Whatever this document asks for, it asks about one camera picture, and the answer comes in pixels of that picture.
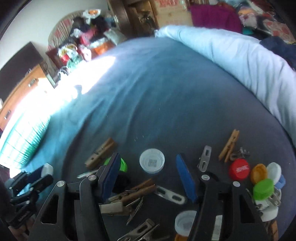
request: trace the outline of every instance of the drawer handle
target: drawer handle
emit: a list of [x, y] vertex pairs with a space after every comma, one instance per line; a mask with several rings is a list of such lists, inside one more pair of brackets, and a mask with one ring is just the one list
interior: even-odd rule
[[37, 81], [36, 78], [32, 79], [31, 82], [28, 84], [28, 86], [31, 87], [36, 81]]
[[7, 111], [7, 114], [6, 114], [6, 116], [4, 117], [5, 120], [7, 120], [8, 116], [10, 115], [10, 113], [11, 113], [11, 110]]

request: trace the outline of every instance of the orange bottle cap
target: orange bottle cap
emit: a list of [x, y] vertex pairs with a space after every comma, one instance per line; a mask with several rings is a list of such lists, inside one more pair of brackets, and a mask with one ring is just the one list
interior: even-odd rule
[[250, 178], [253, 185], [257, 184], [261, 180], [266, 179], [267, 178], [266, 166], [263, 164], [256, 165], [251, 171]]
[[181, 236], [180, 234], [175, 236], [175, 241], [187, 241], [187, 239], [188, 237]]

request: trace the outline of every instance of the cardboard box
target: cardboard box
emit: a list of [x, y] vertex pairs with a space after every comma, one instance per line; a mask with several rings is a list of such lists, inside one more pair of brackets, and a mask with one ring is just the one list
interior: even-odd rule
[[154, 0], [157, 14], [168, 14], [188, 10], [188, 0]]
[[167, 25], [193, 26], [191, 13], [187, 11], [159, 14], [156, 18], [160, 28]]

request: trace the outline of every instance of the plastic bag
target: plastic bag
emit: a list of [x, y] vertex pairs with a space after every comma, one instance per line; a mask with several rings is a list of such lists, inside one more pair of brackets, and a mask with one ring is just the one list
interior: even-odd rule
[[74, 44], [68, 44], [61, 47], [58, 51], [58, 55], [63, 62], [63, 64], [67, 64], [68, 60], [71, 58], [75, 58], [78, 56], [77, 47]]
[[127, 40], [127, 37], [124, 36], [118, 29], [111, 28], [104, 32], [104, 35], [112, 41], [115, 45], [118, 45]]
[[87, 46], [89, 49], [93, 49], [93, 48], [96, 48], [96, 47], [99, 47], [101, 46], [103, 43], [107, 42], [108, 40], [106, 38], [101, 38], [101, 39], [98, 39], [97, 41], [91, 43], [89, 46]]
[[70, 37], [79, 38], [83, 34], [83, 32], [80, 29], [75, 28], [73, 30], [73, 33], [70, 35]]
[[82, 17], [85, 18], [85, 22], [87, 24], [91, 23], [91, 19], [97, 18], [101, 14], [100, 9], [90, 9], [90, 10], [85, 10], [82, 13]]

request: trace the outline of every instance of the white bottle cap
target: white bottle cap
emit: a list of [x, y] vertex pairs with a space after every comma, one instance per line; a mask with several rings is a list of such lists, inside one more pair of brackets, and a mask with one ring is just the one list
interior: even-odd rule
[[140, 165], [147, 173], [160, 172], [165, 164], [165, 156], [158, 149], [148, 149], [140, 156]]
[[[281, 200], [281, 190], [278, 190], [278, 198]], [[261, 216], [262, 222], [268, 222], [270, 220], [273, 220], [277, 217], [279, 212], [279, 207], [272, 205], [270, 203], [269, 207], [262, 210], [263, 215]]]
[[267, 177], [273, 180], [274, 185], [278, 183], [281, 178], [281, 166], [275, 162], [270, 163], [267, 167]]
[[188, 237], [196, 216], [196, 211], [189, 210], [181, 212], [175, 219], [175, 230], [178, 234]]

